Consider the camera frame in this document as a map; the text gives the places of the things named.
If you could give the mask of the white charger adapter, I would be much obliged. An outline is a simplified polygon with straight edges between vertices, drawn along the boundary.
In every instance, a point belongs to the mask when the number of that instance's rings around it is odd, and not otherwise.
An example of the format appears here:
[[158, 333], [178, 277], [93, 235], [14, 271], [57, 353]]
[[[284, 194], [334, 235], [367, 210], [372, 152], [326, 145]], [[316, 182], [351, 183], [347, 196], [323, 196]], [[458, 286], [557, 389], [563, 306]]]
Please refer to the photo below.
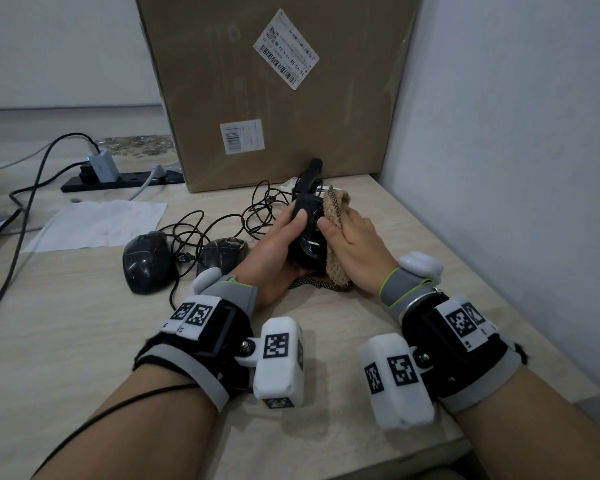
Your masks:
[[120, 171], [112, 158], [110, 150], [104, 149], [99, 153], [88, 156], [88, 162], [100, 183], [113, 183], [119, 179]]

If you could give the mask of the person's left hand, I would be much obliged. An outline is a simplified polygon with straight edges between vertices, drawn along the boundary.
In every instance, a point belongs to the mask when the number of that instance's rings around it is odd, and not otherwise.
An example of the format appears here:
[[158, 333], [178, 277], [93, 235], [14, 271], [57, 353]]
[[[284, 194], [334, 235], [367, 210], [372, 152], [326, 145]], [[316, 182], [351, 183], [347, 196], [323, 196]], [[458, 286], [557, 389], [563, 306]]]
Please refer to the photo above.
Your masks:
[[289, 245], [298, 236], [280, 236], [280, 215], [234, 270], [236, 281], [258, 287], [255, 310], [271, 305], [297, 279], [312, 274], [288, 257]]

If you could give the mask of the person's right hand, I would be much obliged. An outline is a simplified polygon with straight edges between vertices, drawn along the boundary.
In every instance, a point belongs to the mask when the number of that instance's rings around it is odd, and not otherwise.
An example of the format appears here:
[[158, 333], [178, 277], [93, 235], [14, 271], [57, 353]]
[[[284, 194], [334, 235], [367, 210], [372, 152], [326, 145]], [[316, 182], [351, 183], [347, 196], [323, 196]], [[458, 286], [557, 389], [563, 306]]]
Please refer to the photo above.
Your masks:
[[378, 296], [385, 279], [399, 263], [385, 246], [374, 224], [355, 209], [340, 215], [342, 244], [329, 245], [344, 272], [360, 289]]

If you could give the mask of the beige woven cloth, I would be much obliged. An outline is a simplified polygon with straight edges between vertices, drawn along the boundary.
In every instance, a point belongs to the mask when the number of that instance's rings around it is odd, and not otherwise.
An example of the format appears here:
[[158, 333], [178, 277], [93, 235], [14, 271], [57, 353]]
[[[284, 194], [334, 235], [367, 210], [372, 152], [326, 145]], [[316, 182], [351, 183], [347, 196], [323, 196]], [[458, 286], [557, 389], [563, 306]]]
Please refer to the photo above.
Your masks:
[[[341, 189], [329, 186], [328, 191], [320, 196], [324, 199], [325, 216], [337, 227], [340, 227], [340, 215], [349, 209], [350, 196]], [[336, 292], [346, 292], [352, 287], [352, 281], [344, 272], [341, 264], [327, 243], [326, 267], [322, 272], [314, 272], [297, 279], [289, 289], [295, 289], [303, 285], [311, 285], [317, 289], [327, 289]]]

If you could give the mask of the large brown cardboard box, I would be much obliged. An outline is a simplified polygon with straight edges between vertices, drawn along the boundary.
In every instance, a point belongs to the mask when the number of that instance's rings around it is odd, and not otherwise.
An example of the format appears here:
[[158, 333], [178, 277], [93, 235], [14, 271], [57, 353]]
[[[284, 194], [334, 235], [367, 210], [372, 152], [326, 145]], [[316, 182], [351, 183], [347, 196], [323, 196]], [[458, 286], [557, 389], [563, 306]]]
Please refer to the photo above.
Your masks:
[[190, 193], [379, 173], [421, 0], [135, 0]]

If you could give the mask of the person's right forearm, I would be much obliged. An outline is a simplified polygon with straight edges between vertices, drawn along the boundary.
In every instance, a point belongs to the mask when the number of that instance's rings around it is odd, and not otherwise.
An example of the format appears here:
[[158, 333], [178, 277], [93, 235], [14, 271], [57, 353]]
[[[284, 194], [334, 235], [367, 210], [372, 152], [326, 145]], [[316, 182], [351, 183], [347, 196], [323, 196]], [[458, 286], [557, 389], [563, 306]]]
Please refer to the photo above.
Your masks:
[[600, 480], [600, 427], [527, 367], [453, 414], [492, 480]]

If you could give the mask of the person's left forearm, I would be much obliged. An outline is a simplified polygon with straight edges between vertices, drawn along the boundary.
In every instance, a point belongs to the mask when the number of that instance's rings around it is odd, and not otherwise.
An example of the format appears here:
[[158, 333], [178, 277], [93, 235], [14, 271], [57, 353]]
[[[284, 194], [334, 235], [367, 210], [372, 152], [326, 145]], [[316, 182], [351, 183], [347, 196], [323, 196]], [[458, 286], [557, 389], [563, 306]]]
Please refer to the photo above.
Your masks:
[[140, 366], [32, 480], [196, 480], [219, 412], [192, 384]]

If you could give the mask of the white wrist tracker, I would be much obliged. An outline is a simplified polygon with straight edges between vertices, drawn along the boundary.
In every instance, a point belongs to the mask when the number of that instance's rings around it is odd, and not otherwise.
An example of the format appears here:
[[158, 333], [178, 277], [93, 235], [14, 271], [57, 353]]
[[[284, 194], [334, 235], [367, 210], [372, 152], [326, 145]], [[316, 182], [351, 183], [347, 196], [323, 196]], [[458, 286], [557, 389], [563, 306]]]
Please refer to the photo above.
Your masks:
[[436, 284], [442, 281], [444, 265], [434, 257], [419, 251], [411, 251], [406, 255], [399, 257], [398, 263], [400, 268], [420, 276], [425, 279], [430, 279]]
[[206, 290], [208, 290], [209, 287], [213, 288], [215, 283], [218, 282], [222, 277], [223, 272], [219, 267], [211, 267], [202, 271], [201, 273], [198, 273], [192, 282], [191, 294], [194, 296], [219, 296], [218, 294], [214, 293], [214, 290], [211, 292], [207, 292]]

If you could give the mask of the black right wrist mount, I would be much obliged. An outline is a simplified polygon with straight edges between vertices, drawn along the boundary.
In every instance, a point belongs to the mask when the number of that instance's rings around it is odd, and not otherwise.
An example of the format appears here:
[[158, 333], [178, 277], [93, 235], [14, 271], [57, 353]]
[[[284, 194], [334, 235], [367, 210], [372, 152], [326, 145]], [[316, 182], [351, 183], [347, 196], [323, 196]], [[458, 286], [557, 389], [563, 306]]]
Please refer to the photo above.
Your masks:
[[528, 364], [521, 345], [501, 335], [466, 295], [435, 291], [408, 307], [402, 334], [424, 366], [424, 384], [449, 413], [483, 402]]

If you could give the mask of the white tissue paper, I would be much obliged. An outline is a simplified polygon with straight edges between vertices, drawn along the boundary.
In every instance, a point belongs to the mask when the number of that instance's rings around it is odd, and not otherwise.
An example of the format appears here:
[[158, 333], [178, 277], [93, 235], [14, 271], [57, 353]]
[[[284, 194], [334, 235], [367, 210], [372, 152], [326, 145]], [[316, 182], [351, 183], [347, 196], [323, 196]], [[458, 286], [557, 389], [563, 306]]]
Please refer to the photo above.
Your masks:
[[24, 253], [125, 246], [156, 230], [167, 203], [83, 201], [69, 203], [49, 220]]

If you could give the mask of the small white box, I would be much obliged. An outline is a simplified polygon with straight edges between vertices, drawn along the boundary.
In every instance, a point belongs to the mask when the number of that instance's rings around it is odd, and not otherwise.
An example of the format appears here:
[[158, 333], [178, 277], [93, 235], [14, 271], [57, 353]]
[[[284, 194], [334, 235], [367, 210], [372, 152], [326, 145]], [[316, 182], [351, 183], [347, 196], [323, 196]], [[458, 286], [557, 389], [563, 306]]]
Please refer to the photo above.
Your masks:
[[[293, 177], [293, 178], [289, 179], [284, 184], [280, 185], [280, 187], [279, 187], [280, 190], [284, 193], [292, 194], [298, 179], [299, 179], [299, 177]], [[323, 185], [321, 179], [316, 179], [316, 181], [314, 181], [312, 188], [313, 188], [312, 193], [314, 195], [323, 196], [328, 191], [329, 185]]]

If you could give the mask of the grey left wristband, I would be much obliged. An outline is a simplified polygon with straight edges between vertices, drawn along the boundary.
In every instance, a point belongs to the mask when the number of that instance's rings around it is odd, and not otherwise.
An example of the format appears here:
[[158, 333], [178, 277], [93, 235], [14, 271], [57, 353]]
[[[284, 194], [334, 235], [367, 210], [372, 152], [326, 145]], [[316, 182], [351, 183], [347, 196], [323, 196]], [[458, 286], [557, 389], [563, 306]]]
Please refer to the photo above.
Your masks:
[[236, 281], [234, 276], [222, 276], [202, 294], [215, 296], [239, 307], [250, 319], [255, 310], [258, 287]]

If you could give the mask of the grey wristband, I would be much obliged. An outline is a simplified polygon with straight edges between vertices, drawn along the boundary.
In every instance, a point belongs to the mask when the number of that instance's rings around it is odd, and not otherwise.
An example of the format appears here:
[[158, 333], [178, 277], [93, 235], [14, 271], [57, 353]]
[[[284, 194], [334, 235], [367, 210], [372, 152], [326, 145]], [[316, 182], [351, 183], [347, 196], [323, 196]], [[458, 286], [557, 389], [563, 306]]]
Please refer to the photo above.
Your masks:
[[414, 308], [417, 302], [436, 292], [437, 285], [438, 283], [431, 278], [397, 267], [385, 279], [379, 298], [392, 318], [401, 323], [404, 315]]
[[255, 310], [258, 287], [236, 281], [234, 276], [222, 276], [202, 294], [215, 296], [239, 307], [250, 319]]

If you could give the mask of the black wrist mount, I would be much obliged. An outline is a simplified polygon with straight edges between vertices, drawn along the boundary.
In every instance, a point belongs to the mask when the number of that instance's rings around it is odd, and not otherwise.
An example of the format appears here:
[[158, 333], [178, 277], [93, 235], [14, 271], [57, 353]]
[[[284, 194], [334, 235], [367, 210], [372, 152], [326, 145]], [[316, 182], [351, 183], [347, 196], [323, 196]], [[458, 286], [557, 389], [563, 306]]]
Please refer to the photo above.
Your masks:
[[424, 384], [449, 413], [483, 402], [528, 364], [521, 345], [501, 335], [466, 295], [435, 291], [408, 307], [402, 334], [424, 366]]
[[251, 373], [235, 357], [253, 331], [248, 314], [230, 301], [189, 297], [134, 358], [133, 371], [156, 365], [191, 379], [222, 411], [245, 393]]

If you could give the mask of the black stick-shaped device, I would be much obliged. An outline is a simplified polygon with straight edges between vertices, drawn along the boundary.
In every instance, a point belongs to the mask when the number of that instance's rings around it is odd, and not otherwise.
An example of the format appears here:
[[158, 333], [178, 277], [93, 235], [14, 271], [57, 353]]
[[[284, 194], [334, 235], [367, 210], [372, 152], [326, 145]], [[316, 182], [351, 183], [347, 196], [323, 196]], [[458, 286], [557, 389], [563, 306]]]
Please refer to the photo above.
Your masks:
[[312, 159], [308, 167], [297, 177], [292, 190], [294, 198], [300, 194], [315, 194], [318, 186], [321, 185], [319, 178], [322, 172], [322, 160]]

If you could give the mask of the pile of small metal pieces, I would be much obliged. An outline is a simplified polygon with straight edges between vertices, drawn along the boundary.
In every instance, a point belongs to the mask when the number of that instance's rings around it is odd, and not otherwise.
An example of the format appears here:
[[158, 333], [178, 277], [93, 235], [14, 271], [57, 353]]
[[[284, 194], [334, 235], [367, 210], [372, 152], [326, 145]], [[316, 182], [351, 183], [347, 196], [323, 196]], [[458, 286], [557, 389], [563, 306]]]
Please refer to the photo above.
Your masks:
[[106, 137], [98, 144], [114, 155], [132, 158], [158, 156], [175, 151], [174, 143], [168, 135]]

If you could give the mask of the black power strip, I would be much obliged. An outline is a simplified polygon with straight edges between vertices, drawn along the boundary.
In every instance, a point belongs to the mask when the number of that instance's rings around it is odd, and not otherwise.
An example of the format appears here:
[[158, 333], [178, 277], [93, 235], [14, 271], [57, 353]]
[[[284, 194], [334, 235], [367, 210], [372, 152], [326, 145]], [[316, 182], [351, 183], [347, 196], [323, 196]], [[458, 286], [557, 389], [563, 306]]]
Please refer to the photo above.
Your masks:
[[[149, 176], [149, 173], [150, 171], [120, 173], [120, 177], [116, 182], [108, 184], [103, 184], [99, 182], [95, 185], [84, 185], [81, 183], [79, 176], [71, 177], [65, 184], [61, 186], [61, 192], [81, 193], [87, 191], [106, 191], [113, 189], [140, 188], [140, 186]], [[175, 185], [184, 183], [184, 176], [181, 173], [173, 170], [167, 170], [167, 174], [165, 177], [152, 181], [150, 186]]]

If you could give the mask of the white right wrist tracker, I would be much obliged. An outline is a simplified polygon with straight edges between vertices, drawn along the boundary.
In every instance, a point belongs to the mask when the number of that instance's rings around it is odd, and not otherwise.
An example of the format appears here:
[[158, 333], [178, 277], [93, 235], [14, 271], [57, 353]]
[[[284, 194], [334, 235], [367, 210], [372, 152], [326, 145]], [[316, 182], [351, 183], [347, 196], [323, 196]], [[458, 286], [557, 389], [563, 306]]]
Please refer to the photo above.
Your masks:
[[442, 281], [444, 265], [434, 257], [419, 251], [411, 251], [406, 255], [399, 257], [398, 263], [400, 268], [420, 276], [425, 279], [430, 279], [436, 284]]

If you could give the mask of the white left wrist tracker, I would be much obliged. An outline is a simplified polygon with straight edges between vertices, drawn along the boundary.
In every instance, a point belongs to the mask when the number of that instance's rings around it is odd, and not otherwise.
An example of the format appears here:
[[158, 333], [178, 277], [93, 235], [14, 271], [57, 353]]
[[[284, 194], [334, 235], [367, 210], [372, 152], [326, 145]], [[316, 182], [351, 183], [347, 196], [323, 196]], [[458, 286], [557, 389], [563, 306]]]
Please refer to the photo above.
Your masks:
[[202, 271], [201, 273], [198, 273], [192, 282], [191, 294], [194, 296], [219, 296], [218, 294], [214, 293], [214, 290], [211, 292], [207, 292], [206, 290], [208, 290], [209, 287], [213, 288], [215, 283], [218, 282], [222, 277], [223, 272], [219, 267], [211, 267]]

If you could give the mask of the grey right wristband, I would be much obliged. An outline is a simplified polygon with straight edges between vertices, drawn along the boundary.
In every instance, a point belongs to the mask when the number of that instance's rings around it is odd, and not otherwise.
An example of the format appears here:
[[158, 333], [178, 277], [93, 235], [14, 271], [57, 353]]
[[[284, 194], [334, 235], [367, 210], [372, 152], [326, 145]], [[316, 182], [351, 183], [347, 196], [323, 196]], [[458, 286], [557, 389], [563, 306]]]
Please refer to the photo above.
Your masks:
[[437, 285], [438, 283], [431, 278], [397, 267], [385, 279], [379, 298], [392, 318], [401, 323], [404, 315], [414, 308], [417, 302], [436, 292]]

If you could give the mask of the black left wrist mount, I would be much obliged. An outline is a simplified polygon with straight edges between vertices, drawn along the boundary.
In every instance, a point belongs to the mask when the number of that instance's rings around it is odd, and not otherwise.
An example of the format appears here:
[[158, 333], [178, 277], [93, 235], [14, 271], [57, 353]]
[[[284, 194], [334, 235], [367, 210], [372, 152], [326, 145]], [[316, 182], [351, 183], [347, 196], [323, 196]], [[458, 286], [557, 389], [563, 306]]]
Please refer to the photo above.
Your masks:
[[156, 365], [191, 379], [222, 411], [245, 393], [251, 373], [235, 357], [253, 331], [248, 314], [230, 301], [189, 297], [134, 358], [133, 371]]

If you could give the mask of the large glossy black computer mouse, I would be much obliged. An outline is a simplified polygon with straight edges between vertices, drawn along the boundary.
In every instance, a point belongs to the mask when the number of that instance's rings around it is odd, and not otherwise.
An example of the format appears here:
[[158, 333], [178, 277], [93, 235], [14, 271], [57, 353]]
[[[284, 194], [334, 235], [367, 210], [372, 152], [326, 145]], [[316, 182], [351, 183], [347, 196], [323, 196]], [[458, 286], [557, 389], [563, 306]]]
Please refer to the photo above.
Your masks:
[[177, 268], [165, 232], [152, 231], [129, 241], [122, 254], [122, 266], [129, 290], [151, 295], [176, 281]]

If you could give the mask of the small glossy black computer mouse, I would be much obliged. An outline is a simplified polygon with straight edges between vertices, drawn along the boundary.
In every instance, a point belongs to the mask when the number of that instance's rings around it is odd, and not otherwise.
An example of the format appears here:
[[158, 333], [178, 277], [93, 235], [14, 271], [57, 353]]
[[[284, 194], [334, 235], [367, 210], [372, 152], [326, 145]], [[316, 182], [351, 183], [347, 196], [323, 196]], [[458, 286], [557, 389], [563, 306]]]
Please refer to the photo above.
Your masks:
[[205, 244], [198, 254], [196, 273], [200, 274], [210, 268], [220, 268], [222, 275], [230, 275], [248, 256], [249, 245], [246, 241], [235, 238], [221, 238]]

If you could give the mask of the black computer mouse with cable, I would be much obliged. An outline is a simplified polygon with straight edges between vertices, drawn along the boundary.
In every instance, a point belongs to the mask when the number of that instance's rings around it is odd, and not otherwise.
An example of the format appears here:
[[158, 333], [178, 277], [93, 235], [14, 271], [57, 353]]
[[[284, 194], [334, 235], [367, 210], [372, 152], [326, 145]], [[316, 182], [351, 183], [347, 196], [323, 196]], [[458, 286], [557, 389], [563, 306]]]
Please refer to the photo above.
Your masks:
[[298, 193], [292, 213], [305, 209], [307, 221], [304, 230], [289, 245], [288, 256], [298, 266], [314, 272], [322, 272], [326, 267], [327, 243], [318, 227], [318, 220], [325, 216], [324, 199], [310, 193]]

